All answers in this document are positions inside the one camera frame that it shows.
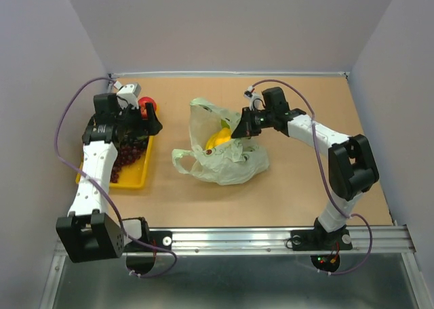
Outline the green fake pear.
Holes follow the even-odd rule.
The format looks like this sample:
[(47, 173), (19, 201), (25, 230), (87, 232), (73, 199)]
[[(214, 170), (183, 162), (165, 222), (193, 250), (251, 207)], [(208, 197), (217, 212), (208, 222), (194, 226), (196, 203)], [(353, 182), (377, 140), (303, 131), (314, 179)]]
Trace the green fake pear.
[(222, 128), (227, 128), (227, 129), (231, 128), (230, 125), (223, 119), (220, 121), (220, 123)]

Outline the yellow fake bell pepper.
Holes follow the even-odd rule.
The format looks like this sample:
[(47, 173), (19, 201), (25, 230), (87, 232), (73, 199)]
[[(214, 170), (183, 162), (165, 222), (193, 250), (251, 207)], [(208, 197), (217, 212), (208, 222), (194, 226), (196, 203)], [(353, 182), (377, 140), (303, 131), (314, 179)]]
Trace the yellow fake bell pepper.
[(206, 142), (205, 149), (210, 150), (231, 140), (231, 130), (227, 127), (213, 134)]

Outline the green avocado print plastic bag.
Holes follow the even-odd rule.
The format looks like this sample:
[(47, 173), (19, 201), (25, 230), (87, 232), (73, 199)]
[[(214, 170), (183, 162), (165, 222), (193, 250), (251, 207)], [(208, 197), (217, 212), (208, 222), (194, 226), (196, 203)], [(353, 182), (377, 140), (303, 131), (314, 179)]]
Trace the green avocado print plastic bag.
[(251, 138), (232, 139), (206, 150), (209, 138), (222, 129), (223, 119), (231, 133), (241, 114), (217, 106), (204, 98), (190, 101), (189, 150), (174, 149), (172, 163), (179, 173), (221, 186), (243, 184), (269, 168), (266, 149)]

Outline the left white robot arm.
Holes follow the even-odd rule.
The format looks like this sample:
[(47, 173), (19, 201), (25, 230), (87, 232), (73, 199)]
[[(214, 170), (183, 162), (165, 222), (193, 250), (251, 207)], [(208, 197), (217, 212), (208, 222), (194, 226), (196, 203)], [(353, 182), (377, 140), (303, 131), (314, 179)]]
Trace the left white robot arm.
[(124, 250), (119, 220), (110, 217), (111, 172), (121, 143), (130, 135), (155, 136), (162, 124), (153, 106), (143, 118), (136, 92), (94, 96), (95, 113), (82, 135), (80, 180), (68, 213), (56, 222), (56, 232), (74, 263), (118, 258)]

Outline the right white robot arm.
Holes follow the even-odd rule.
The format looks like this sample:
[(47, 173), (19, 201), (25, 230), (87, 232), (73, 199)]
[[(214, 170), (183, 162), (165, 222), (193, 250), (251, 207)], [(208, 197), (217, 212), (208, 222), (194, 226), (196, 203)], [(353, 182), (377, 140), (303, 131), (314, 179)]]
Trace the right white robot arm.
[(320, 227), (312, 231), (312, 240), (320, 248), (329, 247), (336, 241), (336, 231), (351, 217), (356, 202), (379, 180), (368, 139), (361, 134), (339, 133), (305, 111), (290, 108), (280, 87), (266, 89), (261, 95), (251, 87), (244, 96), (250, 105), (243, 108), (232, 138), (251, 138), (272, 127), (313, 147), (318, 161), (321, 156), (328, 160), (328, 176), (322, 165), (319, 169), (330, 200), (318, 217)]

